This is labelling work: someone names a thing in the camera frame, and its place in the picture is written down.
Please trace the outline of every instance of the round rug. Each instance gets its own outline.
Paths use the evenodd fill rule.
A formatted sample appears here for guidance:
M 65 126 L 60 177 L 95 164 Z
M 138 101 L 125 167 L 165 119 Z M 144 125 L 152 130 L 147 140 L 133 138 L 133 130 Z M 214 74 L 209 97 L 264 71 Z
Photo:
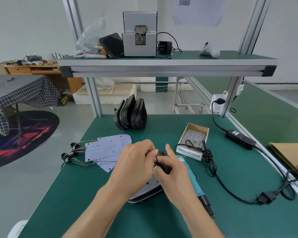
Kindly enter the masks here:
M 18 139 L 16 115 L 9 119 L 9 135 L 0 135 L 0 167 L 15 161 L 45 142 L 56 130 L 60 119 L 41 110 L 20 112 L 21 137 Z

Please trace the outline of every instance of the electric screwdriver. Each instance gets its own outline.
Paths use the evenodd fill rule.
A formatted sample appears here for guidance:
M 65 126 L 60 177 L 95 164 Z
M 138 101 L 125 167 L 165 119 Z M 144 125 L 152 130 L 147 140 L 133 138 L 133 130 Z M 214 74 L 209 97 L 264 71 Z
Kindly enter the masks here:
M 194 188 L 194 191 L 195 191 L 196 195 L 198 196 L 198 199 L 201 201 L 202 205 L 204 206 L 205 210 L 210 215 L 210 217 L 212 219 L 214 219 L 214 216 L 213 216 L 214 213 L 211 209 L 210 202 L 207 200 L 206 195 L 203 193 L 203 191 L 201 190 L 201 187 L 199 186 L 198 182 L 196 181 L 196 176 L 194 175 L 194 173 L 190 169 L 190 166 L 188 165 L 188 163 L 181 156 L 177 156 L 177 157 L 181 162 L 183 162 L 186 165 L 186 168 L 187 168 L 187 171 L 188 171 L 192 186 Z

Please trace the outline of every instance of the checkered tablecloth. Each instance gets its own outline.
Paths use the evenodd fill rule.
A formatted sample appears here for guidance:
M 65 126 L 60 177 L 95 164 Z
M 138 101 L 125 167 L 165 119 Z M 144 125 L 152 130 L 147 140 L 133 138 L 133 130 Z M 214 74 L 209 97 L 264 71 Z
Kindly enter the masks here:
M 3 107 L 25 103 L 37 108 L 54 107 L 59 92 L 44 75 L 0 75 L 0 134 L 9 133 Z

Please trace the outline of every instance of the wall socket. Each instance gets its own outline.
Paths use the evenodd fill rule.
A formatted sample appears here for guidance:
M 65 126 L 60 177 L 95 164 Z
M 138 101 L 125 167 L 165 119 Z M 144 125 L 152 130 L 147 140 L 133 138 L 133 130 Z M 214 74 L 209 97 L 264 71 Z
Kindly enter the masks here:
M 224 99 L 226 101 L 227 91 L 224 91 L 223 94 L 213 94 L 213 97 L 212 97 L 212 100 L 211 100 L 211 104 L 210 104 L 210 110 L 212 110 L 212 103 L 213 103 L 213 101 L 216 101 L 218 98 L 222 98 L 222 99 Z M 224 104 L 214 103 L 213 104 L 213 112 L 216 113 L 216 114 L 219 114 L 219 115 L 222 114 Z

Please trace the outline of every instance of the qr code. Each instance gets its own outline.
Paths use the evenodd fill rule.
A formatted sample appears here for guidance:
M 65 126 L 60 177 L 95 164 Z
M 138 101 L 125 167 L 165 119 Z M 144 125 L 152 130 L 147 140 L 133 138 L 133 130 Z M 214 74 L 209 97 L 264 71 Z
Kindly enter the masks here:
M 189 6 L 190 0 L 180 0 L 179 6 Z

